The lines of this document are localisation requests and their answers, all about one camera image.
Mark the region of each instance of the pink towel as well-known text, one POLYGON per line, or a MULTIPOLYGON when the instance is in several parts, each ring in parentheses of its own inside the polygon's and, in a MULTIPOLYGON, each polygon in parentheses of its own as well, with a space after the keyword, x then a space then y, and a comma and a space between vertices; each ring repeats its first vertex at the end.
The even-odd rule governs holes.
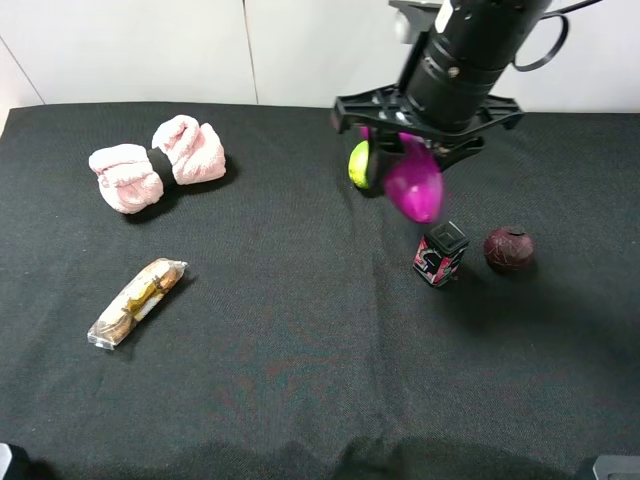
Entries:
MULTIPOLYGON (((224 148, 208 123, 200 126, 194 118, 178 115, 158 127, 151 145, 169 158, 179 185, 208 182, 225 174, 224 148)), ((89 157, 89 167, 98 175, 100 193, 118 212, 139 212, 164 193, 147 150, 139 145, 98 150, 89 157)))

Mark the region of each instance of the yellow-green ball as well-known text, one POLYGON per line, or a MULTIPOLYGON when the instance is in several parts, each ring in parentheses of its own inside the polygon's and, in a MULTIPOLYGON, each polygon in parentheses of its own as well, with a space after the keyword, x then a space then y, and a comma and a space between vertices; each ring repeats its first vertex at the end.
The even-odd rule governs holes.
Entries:
POLYGON ((351 152, 349 158, 349 178, 358 188, 369 188, 367 164, 369 163, 369 142, 363 141, 351 152))

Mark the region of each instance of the white wall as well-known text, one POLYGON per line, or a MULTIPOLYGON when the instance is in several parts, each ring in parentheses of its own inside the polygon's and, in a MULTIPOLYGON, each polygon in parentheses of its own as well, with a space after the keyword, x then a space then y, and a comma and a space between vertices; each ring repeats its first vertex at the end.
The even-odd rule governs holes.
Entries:
MULTIPOLYGON (((578 0, 556 0, 551 8, 578 0)), ((329 106, 336 95, 395 81, 408 53, 387 0, 247 0, 260 103, 329 106)), ((640 111, 638 0, 604 0, 571 14, 571 35, 548 66, 505 72, 494 93, 533 111, 640 111)), ((521 61, 546 54, 557 20, 538 25, 521 61)))
POLYGON ((0 0, 45 103, 255 103, 241 0, 0 0))
POLYGON ((29 84, 7 47, 0 41, 0 134, 9 109, 40 105, 42 101, 29 84))

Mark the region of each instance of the maroon patterned ball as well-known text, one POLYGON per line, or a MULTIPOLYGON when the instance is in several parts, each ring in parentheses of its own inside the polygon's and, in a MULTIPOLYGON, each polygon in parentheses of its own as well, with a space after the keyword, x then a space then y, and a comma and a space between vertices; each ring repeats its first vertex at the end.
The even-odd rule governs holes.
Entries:
POLYGON ((533 242, 520 227, 501 227, 484 241, 484 258, 497 272, 514 272, 533 260, 533 242))

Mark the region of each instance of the black cable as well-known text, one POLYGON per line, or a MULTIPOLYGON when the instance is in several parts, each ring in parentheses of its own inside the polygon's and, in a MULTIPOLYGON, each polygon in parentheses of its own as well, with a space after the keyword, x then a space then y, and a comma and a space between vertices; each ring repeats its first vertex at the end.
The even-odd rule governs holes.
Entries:
POLYGON ((549 53, 547 53, 540 60, 530 63, 529 65, 518 65, 516 63, 516 59, 514 58, 513 62, 511 62, 511 65, 513 65, 513 67, 519 72, 532 72, 541 67, 544 67, 547 63, 553 60, 553 57, 555 57, 558 54, 558 52, 564 46, 564 43, 567 41, 567 37, 569 36, 569 19, 565 16, 564 13, 550 12, 548 15, 549 16, 544 16, 543 20, 547 18, 554 18, 554 17, 558 17, 560 20, 562 20, 562 31, 560 32, 560 37, 558 37, 558 41, 553 46, 553 48, 549 50, 549 53))
POLYGON ((550 18, 558 15, 559 13, 567 14, 567 13, 575 12, 576 10, 580 10, 581 8, 585 8, 585 7, 590 7, 591 5, 595 3, 599 3, 601 1, 602 0, 584 0, 583 2, 574 3, 573 5, 569 5, 568 7, 560 8, 558 10, 554 10, 553 12, 545 13, 542 18, 543 19, 550 18))

